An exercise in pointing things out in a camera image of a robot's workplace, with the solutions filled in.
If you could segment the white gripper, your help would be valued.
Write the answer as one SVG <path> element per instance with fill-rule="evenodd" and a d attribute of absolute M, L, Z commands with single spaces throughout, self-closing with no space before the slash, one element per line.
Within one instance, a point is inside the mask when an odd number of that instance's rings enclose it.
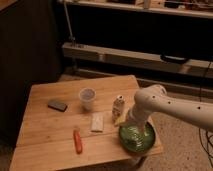
<path fill-rule="evenodd" d="M 130 125 L 135 125 L 141 132 L 145 131 L 145 125 L 148 121 L 149 115 L 145 113 L 141 108 L 134 105 L 129 109 L 127 115 L 127 122 Z"/>

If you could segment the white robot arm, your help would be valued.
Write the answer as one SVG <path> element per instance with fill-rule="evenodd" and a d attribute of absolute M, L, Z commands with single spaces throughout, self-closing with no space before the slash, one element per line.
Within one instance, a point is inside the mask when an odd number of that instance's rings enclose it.
<path fill-rule="evenodd" d="M 169 97 L 159 84 L 141 88 L 134 95 L 127 121 L 144 126 L 154 112 L 168 114 L 182 121 L 213 132 L 213 104 Z"/>

